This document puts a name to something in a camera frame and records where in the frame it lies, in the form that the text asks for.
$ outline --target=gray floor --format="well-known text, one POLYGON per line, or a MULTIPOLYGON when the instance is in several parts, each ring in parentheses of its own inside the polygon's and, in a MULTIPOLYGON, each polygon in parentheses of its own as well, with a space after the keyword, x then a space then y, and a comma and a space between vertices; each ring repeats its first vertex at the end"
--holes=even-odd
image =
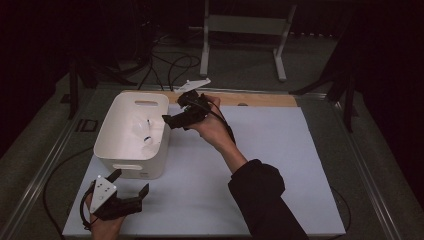
MULTIPOLYGON (((169 40, 168 44, 159 44, 154 49, 155 55, 163 59, 172 62, 180 56, 164 53, 168 51, 200 57, 198 38, 185 44, 170 44, 172 39, 164 40, 169 40)), ((290 37, 283 52, 288 80, 281 83, 277 80, 269 42, 224 44, 223 41, 215 41, 211 46, 208 74, 212 83, 207 87, 280 93, 296 90, 318 79, 335 44, 332 39, 290 37)), ((166 85, 170 64, 154 58, 153 66, 158 78, 166 85)), ((171 76, 177 76, 181 71, 173 69, 171 76)), ((140 82, 146 72, 147 69, 144 69, 129 80, 140 82)), ((182 85, 187 79, 200 79, 198 74, 199 67, 189 69, 175 85, 182 85)), ((297 102, 305 114, 328 181, 349 206, 334 192, 345 226, 350 222, 347 234, 340 239, 424 239, 422 209, 364 106, 361 95, 356 93, 355 96, 358 114, 352 120, 354 133, 349 134, 340 123, 337 105, 322 98, 322 93, 329 86, 298 97, 297 102)), ((149 75, 141 89, 152 87, 158 88, 154 74, 149 75)), ((48 168, 49 163, 66 160, 94 144, 98 131, 75 132, 78 120, 99 120, 101 123, 113 97, 122 89, 128 87, 107 80, 103 80, 96 90, 81 89, 81 111, 74 121, 69 121, 69 105, 60 103, 62 96, 68 93, 67 78, 58 82, 56 94, 0 161, 0 226, 5 234, 1 237, 8 239, 7 234, 10 234, 14 239, 59 239, 42 207, 40 191, 27 189, 27 186, 32 186, 33 181, 46 180, 37 175, 40 168, 48 168), (19 202, 28 198, 34 201, 29 204, 19 202)), ((66 211, 75 198, 91 155, 92 151, 88 150, 71 158, 50 181, 48 205, 60 228, 66 222, 66 211)))

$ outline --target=hand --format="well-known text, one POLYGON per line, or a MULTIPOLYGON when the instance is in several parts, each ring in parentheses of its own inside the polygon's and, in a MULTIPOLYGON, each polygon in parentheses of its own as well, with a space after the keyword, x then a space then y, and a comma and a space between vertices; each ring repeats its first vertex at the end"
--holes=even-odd
MULTIPOLYGON (((90 208, 93 194, 90 194, 85 199, 87 208, 90 208)), ((118 238, 119 231, 121 230, 122 223, 125 217, 120 217, 114 220, 103 221, 93 214, 90 214, 91 235, 94 240, 115 240, 118 238)))
MULTIPOLYGON (((211 110, 222 117, 218 109, 221 100, 212 96, 206 96, 206 98, 213 103, 211 110)), ((198 131, 203 139, 221 153, 231 173, 235 173, 247 162, 228 134, 224 123, 213 114, 209 113, 203 121, 192 124, 188 128, 198 131)))
MULTIPOLYGON (((220 117, 223 117, 218 109, 221 104, 221 99, 208 95, 205 95, 205 97, 213 103, 211 104, 211 111, 220 117)), ((218 151, 220 151, 223 147, 235 145, 231 140, 231 137, 228 134, 224 123, 222 123, 221 120, 213 114, 208 114, 208 116, 203 121, 192 124, 188 126, 188 128, 199 132, 200 136, 213 147, 215 147, 218 151)))

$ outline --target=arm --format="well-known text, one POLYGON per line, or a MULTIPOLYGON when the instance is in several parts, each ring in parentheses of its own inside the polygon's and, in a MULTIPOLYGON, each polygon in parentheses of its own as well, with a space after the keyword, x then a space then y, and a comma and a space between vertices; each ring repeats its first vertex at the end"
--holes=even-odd
MULTIPOLYGON (((218 110, 221 100, 212 96, 206 97, 209 101, 213 102, 211 110, 221 115, 218 110)), ((202 122, 192 124, 189 128, 198 131, 203 139, 221 153, 231 173, 235 173, 237 169, 247 163, 246 158, 231 140, 227 129, 217 117, 209 114, 202 122)))
MULTIPOLYGON (((207 96, 212 111, 220 115, 220 99, 207 96)), ((259 160, 247 161, 225 126, 209 114, 189 126, 221 153, 232 175, 228 184, 251 235, 259 239, 308 239, 283 199, 284 181, 278 170, 259 160)))

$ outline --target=white table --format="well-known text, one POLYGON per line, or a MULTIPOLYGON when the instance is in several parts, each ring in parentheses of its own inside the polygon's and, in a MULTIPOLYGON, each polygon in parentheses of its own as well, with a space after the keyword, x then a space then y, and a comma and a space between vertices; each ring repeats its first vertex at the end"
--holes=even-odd
MULTIPOLYGON (((310 236, 339 235, 345 230, 305 118, 297 107, 223 106, 237 145, 246 158, 258 158, 280 170, 283 199, 310 236)), ((180 109, 171 106, 174 115, 180 109)), ((110 173, 93 156, 65 225, 65 236, 87 236, 79 202, 97 175, 110 173)), ((118 196, 136 196, 150 183, 143 211, 127 217, 122 235, 155 237, 245 236, 247 226, 233 200, 222 157, 197 132, 171 132, 164 174, 156 180, 118 179, 118 196)))

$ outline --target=black sleeve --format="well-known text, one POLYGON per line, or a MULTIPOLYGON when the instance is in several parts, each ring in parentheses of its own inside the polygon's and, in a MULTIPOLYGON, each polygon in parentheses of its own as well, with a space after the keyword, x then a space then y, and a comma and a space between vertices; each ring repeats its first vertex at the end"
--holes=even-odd
POLYGON ((308 239, 281 198, 285 187, 278 169, 255 159, 231 177, 228 186, 253 238, 308 239))

